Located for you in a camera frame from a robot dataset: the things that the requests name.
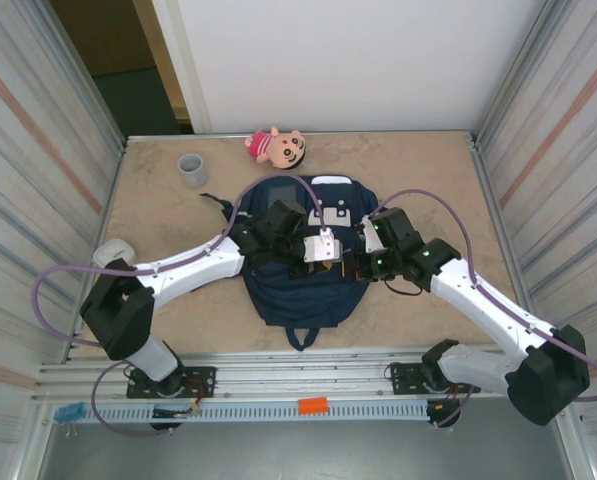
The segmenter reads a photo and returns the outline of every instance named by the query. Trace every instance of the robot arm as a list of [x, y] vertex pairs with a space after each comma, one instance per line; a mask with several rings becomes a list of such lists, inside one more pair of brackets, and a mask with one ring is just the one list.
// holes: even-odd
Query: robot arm
[[[291, 266], [295, 276], [309, 273], [306, 265], [335, 261], [340, 242], [331, 229], [308, 235], [306, 212], [296, 202], [278, 200], [264, 217], [237, 224], [216, 248], [220, 235], [196, 248], [155, 262], [130, 267], [123, 260], [107, 265], [114, 270], [153, 270], [152, 275], [117, 277], [101, 275], [80, 309], [95, 337], [111, 360], [127, 360], [144, 372], [154, 388], [168, 394], [179, 388], [181, 362], [151, 333], [153, 313], [176, 297], [202, 286], [255, 269], [271, 261]], [[207, 255], [171, 270], [203, 251]]]
[[[403, 278], [447, 301], [498, 344], [504, 354], [474, 351], [445, 340], [422, 358], [423, 373], [434, 390], [467, 383], [509, 397], [527, 419], [547, 424], [589, 387], [587, 365], [520, 325], [472, 285], [465, 259], [446, 242], [424, 243], [399, 208], [385, 210], [362, 223], [366, 252], [356, 259], [359, 280]], [[561, 330], [526, 312], [482, 277], [477, 282], [533, 328], [584, 353], [582, 335]]]

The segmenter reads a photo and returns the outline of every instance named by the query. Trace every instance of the backpack strap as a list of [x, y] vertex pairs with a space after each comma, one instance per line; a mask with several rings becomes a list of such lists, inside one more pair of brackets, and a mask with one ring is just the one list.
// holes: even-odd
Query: backpack strap
[[316, 341], [316, 337], [318, 336], [319, 332], [319, 328], [310, 328], [307, 336], [305, 337], [305, 341], [301, 345], [298, 341], [298, 337], [296, 337], [296, 330], [293, 328], [285, 328], [285, 333], [287, 334], [287, 340], [289, 340], [289, 344], [299, 352], [302, 352], [305, 348], [311, 347]]
[[234, 211], [234, 206], [231, 204], [229, 200], [221, 200], [215, 195], [212, 195], [211, 193], [199, 193], [198, 195], [200, 195], [201, 197], [209, 198], [214, 202], [218, 202], [222, 206], [222, 214], [225, 216], [227, 220], [229, 220], [229, 217], [231, 217], [231, 213]]

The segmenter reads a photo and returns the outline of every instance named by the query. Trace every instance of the navy backpack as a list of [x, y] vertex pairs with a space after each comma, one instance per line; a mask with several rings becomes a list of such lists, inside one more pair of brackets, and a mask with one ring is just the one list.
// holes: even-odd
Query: navy backpack
[[[322, 201], [325, 223], [341, 241], [343, 251], [364, 248], [354, 226], [377, 206], [376, 195], [349, 177], [320, 175], [302, 177]], [[243, 197], [238, 209], [239, 220], [264, 215], [278, 199], [295, 200], [309, 215], [310, 235], [320, 228], [314, 204], [302, 185], [289, 177], [274, 177], [254, 187]], [[233, 206], [218, 200], [228, 219]], [[268, 263], [253, 272], [243, 273], [251, 301], [260, 317], [270, 326], [284, 327], [287, 339], [298, 351], [313, 345], [321, 328], [337, 327], [353, 312], [367, 290], [368, 284], [343, 278], [342, 263], [322, 264], [320, 273], [290, 279], [289, 266]], [[301, 344], [295, 329], [308, 329]]]

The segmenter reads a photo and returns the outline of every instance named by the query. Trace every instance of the stuffed toy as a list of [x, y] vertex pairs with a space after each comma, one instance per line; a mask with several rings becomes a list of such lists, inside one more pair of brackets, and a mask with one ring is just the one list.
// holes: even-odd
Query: stuffed toy
[[279, 133], [271, 127], [271, 133], [256, 132], [245, 140], [245, 145], [258, 163], [270, 160], [274, 167], [283, 170], [296, 168], [305, 158], [305, 138], [298, 130]]

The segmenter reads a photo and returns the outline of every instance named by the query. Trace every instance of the dark floor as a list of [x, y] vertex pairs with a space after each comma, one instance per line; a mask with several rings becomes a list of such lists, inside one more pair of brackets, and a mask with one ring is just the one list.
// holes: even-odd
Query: dark floor
[[66, 431], [53, 429], [43, 480], [572, 478], [555, 427], [532, 425], [505, 399], [474, 399], [437, 431], [408, 421], [195, 424], [156, 438]]
[[192, 133], [178, 125], [156, 68], [95, 77], [125, 137]]

